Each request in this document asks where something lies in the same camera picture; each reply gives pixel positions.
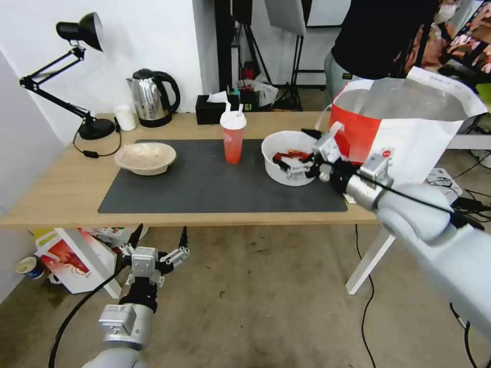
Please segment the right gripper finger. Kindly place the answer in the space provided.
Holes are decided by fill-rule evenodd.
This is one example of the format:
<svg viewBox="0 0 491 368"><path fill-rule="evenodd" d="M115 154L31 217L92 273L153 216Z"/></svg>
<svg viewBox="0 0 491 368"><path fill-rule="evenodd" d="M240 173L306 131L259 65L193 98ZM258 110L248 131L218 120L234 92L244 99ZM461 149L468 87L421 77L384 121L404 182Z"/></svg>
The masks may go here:
<svg viewBox="0 0 491 368"><path fill-rule="evenodd" d="M302 128L301 132L309 137L312 146L318 146L322 143L323 133L315 129Z"/></svg>
<svg viewBox="0 0 491 368"><path fill-rule="evenodd" d="M314 159L312 154L305 152L277 152L273 155L273 163L290 179L306 175L314 165Z"/></svg>

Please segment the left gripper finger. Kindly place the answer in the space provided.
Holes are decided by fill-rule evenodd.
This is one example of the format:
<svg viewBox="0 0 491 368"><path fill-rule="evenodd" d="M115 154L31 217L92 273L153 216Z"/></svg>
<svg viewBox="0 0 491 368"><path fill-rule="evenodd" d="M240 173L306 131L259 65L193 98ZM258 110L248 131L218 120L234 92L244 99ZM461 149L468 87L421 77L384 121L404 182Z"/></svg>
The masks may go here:
<svg viewBox="0 0 491 368"><path fill-rule="evenodd" d="M178 247L173 251L161 254L161 274L173 272L186 258L189 257L190 249L188 246L187 227L184 226L178 243Z"/></svg>
<svg viewBox="0 0 491 368"><path fill-rule="evenodd" d="M143 227L144 227L143 224L139 224L138 227L135 229L135 231L133 233L131 233L131 235L129 236L128 241L125 243L122 243L119 246L119 250L120 250L120 253L122 255L123 261L125 261L125 262L131 261L131 257L134 254L134 252L138 246L138 242L140 240Z"/></svg>

